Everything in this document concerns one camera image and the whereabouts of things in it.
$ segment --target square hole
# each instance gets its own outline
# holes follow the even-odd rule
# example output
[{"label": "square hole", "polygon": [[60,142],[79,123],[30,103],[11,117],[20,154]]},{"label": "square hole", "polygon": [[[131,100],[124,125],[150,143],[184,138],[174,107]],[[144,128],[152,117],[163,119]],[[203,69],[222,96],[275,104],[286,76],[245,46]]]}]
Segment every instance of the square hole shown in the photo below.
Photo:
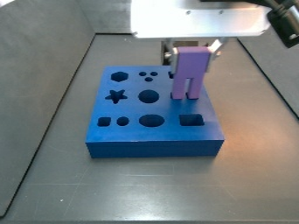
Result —
[{"label": "square hole", "polygon": [[100,117],[98,119],[98,126],[107,127],[111,124],[111,117]]}]

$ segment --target hole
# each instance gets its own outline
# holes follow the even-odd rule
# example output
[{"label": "hole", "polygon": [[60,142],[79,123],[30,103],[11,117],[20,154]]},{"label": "hole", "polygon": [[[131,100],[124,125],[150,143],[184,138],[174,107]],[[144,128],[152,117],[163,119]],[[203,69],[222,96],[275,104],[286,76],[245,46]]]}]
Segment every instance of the hole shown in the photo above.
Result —
[{"label": "hole", "polygon": [[156,75],[158,75],[158,72],[151,72],[151,75],[152,75],[152,76],[156,76]]},{"label": "hole", "polygon": [[119,126],[127,126],[127,125],[128,125],[128,118],[124,117],[124,116],[119,117],[119,118],[116,119],[116,124],[118,124]]},{"label": "hole", "polygon": [[174,78],[172,72],[168,72],[168,75],[170,75],[170,79],[172,79]]},{"label": "hole", "polygon": [[98,119],[98,126],[99,127],[107,127],[111,123],[111,117],[100,117]]},{"label": "hole", "polygon": [[155,128],[164,124],[164,118],[159,115],[143,115],[139,123],[148,128]]},{"label": "hole", "polygon": [[154,103],[159,100],[159,94],[148,89],[139,94],[138,98],[143,103]]},{"label": "hole", "polygon": [[180,115],[180,125],[182,126],[203,126],[202,115]]},{"label": "hole", "polygon": [[140,76],[146,76],[146,72],[139,73]]},{"label": "hole", "polygon": [[111,74],[111,80],[112,81],[126,81],[128,78],[128,74],[127,73],[123,73],[123,72],[118,72],[118,73],[112,73]]},{"label": "hole", "polygon": [[154,78],[147,77],[147,78],[144,78],[144,80],[150,82],[150,81],[152,81],[152,80],[154,80]]},{"label": "hole", "polygon": [[124,92],[126,90],[120,91],[110,90],[110,96],[107,96],[106,99],[112,100],[112,102],[118,104],[120,100],[127,99],[127,97],[124,96]]}]

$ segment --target purple rectangular block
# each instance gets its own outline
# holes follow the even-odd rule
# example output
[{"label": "purple rectangular block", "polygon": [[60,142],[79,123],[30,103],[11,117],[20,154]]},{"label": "purple rectangular block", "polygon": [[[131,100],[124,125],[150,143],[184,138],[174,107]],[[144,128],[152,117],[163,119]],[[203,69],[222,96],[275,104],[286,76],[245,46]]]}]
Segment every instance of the purple rectangular block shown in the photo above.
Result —
[{"label": "purple rectangular block", "polygon": [[210,64],[211,51],[206,46],[178,47],[178,66],[172,81],[172,98],[180,100],[186,96],[186,82],[190,80],[187,96],[199,99],[203,77]]}]

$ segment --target blue shape sorter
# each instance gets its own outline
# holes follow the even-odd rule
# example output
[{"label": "blue shape sorter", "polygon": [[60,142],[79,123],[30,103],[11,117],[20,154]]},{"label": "blue shape sorter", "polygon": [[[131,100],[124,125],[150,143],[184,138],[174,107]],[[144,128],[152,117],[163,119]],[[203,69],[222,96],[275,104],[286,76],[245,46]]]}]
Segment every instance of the blue shape sorter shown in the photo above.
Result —
[{"label": "blue shape sorter", "polygon": [[205,87],[174,100],[168,66],[106,68],[88,126],[94,158],[217,156],[225,142]]}]

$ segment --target metal wall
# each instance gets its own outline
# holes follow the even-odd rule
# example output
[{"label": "metal wall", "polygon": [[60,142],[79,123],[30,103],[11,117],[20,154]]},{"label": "metal wall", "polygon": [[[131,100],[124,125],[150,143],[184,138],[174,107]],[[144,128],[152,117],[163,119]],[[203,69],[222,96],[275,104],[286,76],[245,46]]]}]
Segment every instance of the metal wall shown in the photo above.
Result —
[{"label": "metal wall", "polygon": [[131,0],[78,0],[96,33],[130,33]]},{"label": "metal wall", "polygon": [[0,216],[94,36],[75,0],[18,0],[0,9]]},{"label": "metal wall", "polygon": [[257,38],[241,38],[241,42],[299,117],[299,45],[287,49],[274,29]]}]

